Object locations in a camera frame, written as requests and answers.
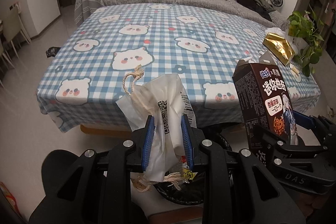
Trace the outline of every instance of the fan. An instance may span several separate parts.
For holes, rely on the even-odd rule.
[[[284,1],[283,0],[270,0],[272,5],[279,8],[283,5]]]

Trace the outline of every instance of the yellow item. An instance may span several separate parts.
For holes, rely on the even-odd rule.
[[[193,173],[189,169],[183,168],[183,176],[186,179],[192,180],[196,175],[197,175],[197,173]]]
[[[276,33],[268,33],[263,44],[287,66],[293,59],[295,52],[286,39]]]

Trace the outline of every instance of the gold foil package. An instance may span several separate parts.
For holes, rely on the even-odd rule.
[[[286,39],[276,33],[268,33],[263,44],[287,66],[293,59],[295,52]]]

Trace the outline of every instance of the blue checkered sheet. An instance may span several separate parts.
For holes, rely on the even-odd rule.
[[[79,124],[128,125],[116,101],[122,80],[141,64],[142,85],[178,73],[198,127],[242,122],[232,75],[239,59],[257,62],[266,27],[214,10],[164,4],[99,8],[69,38],[37,88],[41,112],[66,132]],[[295,110],[316,105],[314,78],[277,62]],[[126,86],[130,87],[129,77]]]

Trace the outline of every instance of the barcode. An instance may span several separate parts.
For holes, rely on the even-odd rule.
[[[189,124],[192,123],[193,121],[193,118],[194,118],[194,111],[193,109],[191,108],[191,104],[189,102],[189,98],[187,95],[181,95],[182,99],[183,99],[183,102],[185,104],[185,108],[183,110],[183,113],[182,115],[186,114],[188,116],[188,121],[189,121]]]
[[[168,127],[168,118],[167,118],[167,101],[160,101],[157,103],[157,105],[160,107],[160,110],[161,110],[163,128],[164,128],[165,134],[168,134],[169,127]]]

